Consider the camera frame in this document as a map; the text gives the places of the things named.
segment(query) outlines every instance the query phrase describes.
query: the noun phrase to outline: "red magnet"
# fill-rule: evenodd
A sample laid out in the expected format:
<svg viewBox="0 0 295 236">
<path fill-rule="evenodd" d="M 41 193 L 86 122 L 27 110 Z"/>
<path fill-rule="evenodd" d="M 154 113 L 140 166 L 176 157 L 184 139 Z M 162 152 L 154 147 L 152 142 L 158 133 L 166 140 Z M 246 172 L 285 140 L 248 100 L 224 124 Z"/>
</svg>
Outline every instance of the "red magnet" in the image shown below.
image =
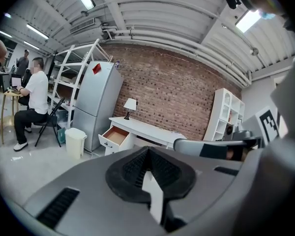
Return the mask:
<svg viewBox="0 0 295 236">
<path fill-rule="evenodd" d="M 98 73 L 102 68 L 100 67 L 100 63 L 98 63 L 94 68 L 93 68 L 93 73 L 96 74 Z"/>
</svg>

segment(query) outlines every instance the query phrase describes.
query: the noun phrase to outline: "white t-shirt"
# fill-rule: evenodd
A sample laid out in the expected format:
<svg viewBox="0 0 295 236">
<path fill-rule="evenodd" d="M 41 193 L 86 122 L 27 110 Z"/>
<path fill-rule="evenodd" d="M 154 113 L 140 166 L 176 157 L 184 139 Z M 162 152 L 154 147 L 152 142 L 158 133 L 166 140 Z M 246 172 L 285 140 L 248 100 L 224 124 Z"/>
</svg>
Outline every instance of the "white t-shirt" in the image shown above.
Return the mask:
<svg viewBox="0 0 295 236">
<path fill-rule="evenodd" d="M 34 108 L 39 114 L 47 113 L 48 79 L 43 71 L 34 73 L 25 89 L 29 91 L 29 108 Z"/>
</svg>

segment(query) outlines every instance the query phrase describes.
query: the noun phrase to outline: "white desk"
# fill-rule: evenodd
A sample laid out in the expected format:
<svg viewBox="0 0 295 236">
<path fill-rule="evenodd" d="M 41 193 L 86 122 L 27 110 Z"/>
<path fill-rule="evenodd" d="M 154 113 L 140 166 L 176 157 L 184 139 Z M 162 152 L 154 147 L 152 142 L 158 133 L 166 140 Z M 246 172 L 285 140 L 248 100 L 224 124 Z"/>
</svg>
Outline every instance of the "white desk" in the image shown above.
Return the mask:
<svg viewBox="0 0 295 236">
<path fill-rule="evenodd" d="M 115 126 L 129 132 L 129 138 L 127 137 L 127 139 L 125 139 L 126 142 L 123 142 L 123 144 L 119 146 L 119 151 L 133 148 L 136 136 L 159 143 L 166 148 L 173 148 L 176 139 L 186 139 L 182 134 L 155 127 L 133 118 L 125 120 L 124 117 L 114 117 L 109 118 L 109 120 L 112 121 L 111 128 Z M 99 135 L 99 138 L 101 144 L 106 147 L 105 155 L 117 152 L 115 151 L 117 147 L 115 147 L 114 144 L 107 145 L 107 142 L 102 139 L 102 136 Z"/>
</svg>

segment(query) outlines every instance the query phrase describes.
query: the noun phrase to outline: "open drawer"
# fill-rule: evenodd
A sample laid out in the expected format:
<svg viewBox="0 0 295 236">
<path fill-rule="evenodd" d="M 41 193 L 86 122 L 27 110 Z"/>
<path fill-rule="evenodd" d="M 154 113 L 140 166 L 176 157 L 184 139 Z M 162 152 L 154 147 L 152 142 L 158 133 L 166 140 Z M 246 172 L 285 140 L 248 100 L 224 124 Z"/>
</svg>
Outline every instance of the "open drawer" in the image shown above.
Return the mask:
<svg viewBox="0 0 295 236">
<path fill-rule="evenodd" d="M 103 135 L 98 135 L 101 145 L 109 148 L 112 153 L 128 149 L 129 132 L 112 126 Z"/>
</svg>

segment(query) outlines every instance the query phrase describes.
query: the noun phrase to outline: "hair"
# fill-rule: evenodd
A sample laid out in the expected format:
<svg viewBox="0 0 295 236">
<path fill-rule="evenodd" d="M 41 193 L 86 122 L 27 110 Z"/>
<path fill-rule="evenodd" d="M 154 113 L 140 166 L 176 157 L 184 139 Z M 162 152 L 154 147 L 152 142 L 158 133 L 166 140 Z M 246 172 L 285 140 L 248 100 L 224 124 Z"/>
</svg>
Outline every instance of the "hair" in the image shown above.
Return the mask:
<svg viewBox="0 0 295 236">
<path fill-rule="evenodd" d="M 44 60 L 41 57 L 36 57 L 33 59 L 33 61 L 35 61 L 37 64 L 39 64 L 40 69 L 44 69 Z"/>
</svg>

